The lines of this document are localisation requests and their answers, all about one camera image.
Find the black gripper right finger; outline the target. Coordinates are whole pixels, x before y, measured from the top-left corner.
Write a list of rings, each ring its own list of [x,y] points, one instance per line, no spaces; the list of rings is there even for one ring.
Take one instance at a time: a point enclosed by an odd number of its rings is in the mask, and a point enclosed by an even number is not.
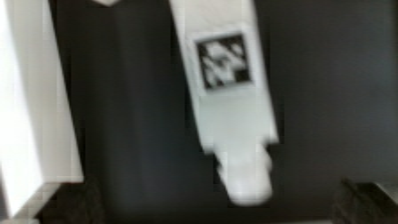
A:
[[[398,204],[375,183],[342,180],[331,221],[333,224],[398,224]]]

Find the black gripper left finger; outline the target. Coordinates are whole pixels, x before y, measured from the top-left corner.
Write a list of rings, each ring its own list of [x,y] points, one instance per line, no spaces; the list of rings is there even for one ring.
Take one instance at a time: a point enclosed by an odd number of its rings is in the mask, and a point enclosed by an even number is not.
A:
[[[93,178],[61,186],[36,218],[41,224],[107,224],[102,191]]]

